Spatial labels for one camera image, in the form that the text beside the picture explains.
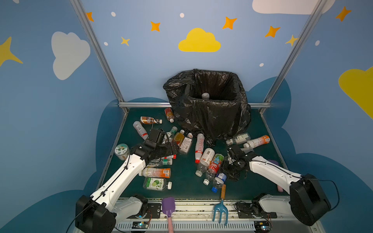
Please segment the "red label cartoon bottle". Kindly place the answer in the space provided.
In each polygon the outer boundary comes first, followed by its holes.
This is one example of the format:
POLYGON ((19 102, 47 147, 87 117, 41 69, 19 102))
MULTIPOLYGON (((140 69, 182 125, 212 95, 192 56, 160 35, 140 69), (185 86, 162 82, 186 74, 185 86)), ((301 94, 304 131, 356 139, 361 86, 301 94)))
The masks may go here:
POLYGON ((203 181, 204 185, 209 185, 209 183, 215 178, 216 174, 219 171, 219 168, 224 160, 224 156, 222 154, 216 154, 210 163, 208 170, 206 172, 206 177, 203 181))

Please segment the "blue cap water bottle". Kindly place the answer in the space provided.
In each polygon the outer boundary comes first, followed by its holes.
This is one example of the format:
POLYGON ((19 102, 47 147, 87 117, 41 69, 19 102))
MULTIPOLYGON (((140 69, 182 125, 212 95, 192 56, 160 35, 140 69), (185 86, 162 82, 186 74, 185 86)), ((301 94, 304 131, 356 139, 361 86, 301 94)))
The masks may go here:
POLYGON ((211 191, 217 193, 219 189, 225 184, 227 176, 224 173, 219 173, 213 180, 211 191))

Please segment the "yellow drink red label bottle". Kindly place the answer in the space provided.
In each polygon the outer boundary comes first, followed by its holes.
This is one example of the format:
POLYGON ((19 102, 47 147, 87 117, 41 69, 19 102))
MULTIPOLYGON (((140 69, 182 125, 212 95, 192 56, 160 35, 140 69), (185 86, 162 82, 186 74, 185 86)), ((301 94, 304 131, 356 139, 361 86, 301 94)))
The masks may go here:
POLYGON ((180 132, 178 132, 175 137, 173 138, 173 141, 178 145, 180 146, 185 138, 184 136, 185 134, 185 131, 183 129, 180 130, 180 132))

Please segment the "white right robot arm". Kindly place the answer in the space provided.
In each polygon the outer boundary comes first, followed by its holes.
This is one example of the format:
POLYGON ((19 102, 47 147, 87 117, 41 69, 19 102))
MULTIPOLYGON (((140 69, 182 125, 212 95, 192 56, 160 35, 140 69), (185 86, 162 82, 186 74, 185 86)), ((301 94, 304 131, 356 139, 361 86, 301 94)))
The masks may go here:
POLYGON ((261 194, 252 200, 251 214, 263 216, 269 213, 292 215, 301 223, 312 226, 327 212, 331 206, 320 180, 311 174, 301 175, 286 170, 264 157, 255 154, 251 149, 244 150, 233 145, 227 150, 220 172, 228 179, 238 181, 243 171, 259 174, 282 188, 287 196, 261 194))

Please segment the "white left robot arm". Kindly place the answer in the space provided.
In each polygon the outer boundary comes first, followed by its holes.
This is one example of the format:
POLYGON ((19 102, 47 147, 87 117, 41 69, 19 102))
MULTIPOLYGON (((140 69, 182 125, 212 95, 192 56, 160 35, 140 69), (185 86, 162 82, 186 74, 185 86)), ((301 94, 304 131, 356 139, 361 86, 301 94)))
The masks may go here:
POLYGON ((84 233, 110 233, 116 225, 114 208, 131 181, 151 160, 177 154, 175 142, 155 144, 144 142, 132 147, 130 155, 114 175, 89 197, 83 195, 76 203, 75 227, 84 233))

